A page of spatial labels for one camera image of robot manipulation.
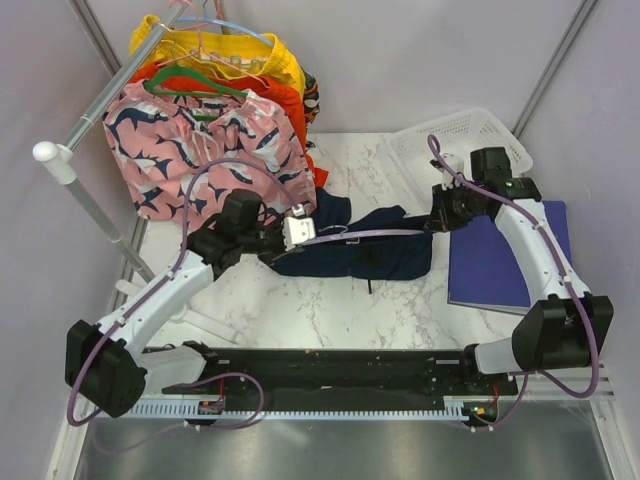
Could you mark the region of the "translucent lilac hanger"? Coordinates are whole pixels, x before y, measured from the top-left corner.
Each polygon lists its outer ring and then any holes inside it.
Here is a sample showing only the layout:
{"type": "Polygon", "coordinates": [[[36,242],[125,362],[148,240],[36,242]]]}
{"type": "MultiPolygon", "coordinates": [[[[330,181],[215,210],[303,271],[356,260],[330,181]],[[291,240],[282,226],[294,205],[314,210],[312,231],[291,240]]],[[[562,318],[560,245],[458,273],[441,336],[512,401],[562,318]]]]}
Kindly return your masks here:
{"type": "Polygon", "coordinates": [[[400,237],[414,236],[414,235],[420,235],[423,233],[424,233],[424,230],[416,230],[416,229],[381,229],[381,230],[342,232],[339,234],[324,235],[324,236],[316,237],[311,240],[307,240],[302,243],[302,246],[320,245],[320,244],[340,242],[340,241],[362,240],[366,238],[378,239],[383,237],[394,237],[394,236],[400,236],[400,237]]]}

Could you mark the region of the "navy blue shorts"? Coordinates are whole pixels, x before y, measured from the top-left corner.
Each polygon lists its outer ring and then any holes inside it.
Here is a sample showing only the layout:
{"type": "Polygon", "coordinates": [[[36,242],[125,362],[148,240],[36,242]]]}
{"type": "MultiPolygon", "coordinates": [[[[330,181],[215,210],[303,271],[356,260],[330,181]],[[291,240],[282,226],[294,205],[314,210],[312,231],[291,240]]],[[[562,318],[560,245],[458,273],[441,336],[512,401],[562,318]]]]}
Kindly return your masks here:
{"type": "Polygon", "coordinates": [[[317,208],[311,218],[321,236],[381,229],[416,229],[424,233],[312,245],[306,262],[264,263],[276,273],[291,277],[353,277],[372,282],[415,280],[431,270],[433,234],[425,229],[427,215],[410,216],[395,205],[375,209],[354,221],[348,198],[331,195],[322,188],[316,190],[316,198],[317,208]]]}

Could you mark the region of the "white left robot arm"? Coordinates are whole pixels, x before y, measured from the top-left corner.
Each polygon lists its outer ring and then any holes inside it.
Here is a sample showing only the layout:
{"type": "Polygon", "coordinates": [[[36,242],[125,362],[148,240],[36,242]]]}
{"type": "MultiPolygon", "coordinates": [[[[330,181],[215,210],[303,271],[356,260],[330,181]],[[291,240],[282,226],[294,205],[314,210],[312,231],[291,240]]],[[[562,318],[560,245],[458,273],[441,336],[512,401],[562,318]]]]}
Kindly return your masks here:
{"type": "Polygon", "coordinates": [[[189,233],[174,263],[123,306],[95,324],[83,320],[68,331],[65,381],[70,399],[83,396],[117,418],[144,395],[188,384],[208,393],[219,382],[219,369],[192,345],[149,352],[156,333],[188,301],[208,288],[244,254],[278,257],[312,240],[314,222],[300,206],[269,224],[259,220],[261,197],[236,189],[222,210],[189,233]]]}

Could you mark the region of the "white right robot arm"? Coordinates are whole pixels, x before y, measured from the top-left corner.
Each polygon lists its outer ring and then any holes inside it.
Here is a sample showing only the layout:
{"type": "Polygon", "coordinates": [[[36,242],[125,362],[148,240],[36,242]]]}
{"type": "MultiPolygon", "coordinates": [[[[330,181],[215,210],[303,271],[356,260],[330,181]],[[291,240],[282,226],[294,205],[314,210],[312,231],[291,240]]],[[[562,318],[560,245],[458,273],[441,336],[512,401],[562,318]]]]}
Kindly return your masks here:
{"type": "Polygon", "coordinates": [[[573,269],[547,219],[535,182],[516,177],[502,147],[470,155],[471,175],[449,162],[433,135],[432,165],[443,174],[432,189],[429,229],[454,232],[488,218],[509,245],[524,278],[530,310],[510,337],[471,347],[472,360],[458,368],[467,392],[483,392],[494,374],[590,368],[599,375],[600,352],[613,319],[606,295],[595,295],[573,269]]]}

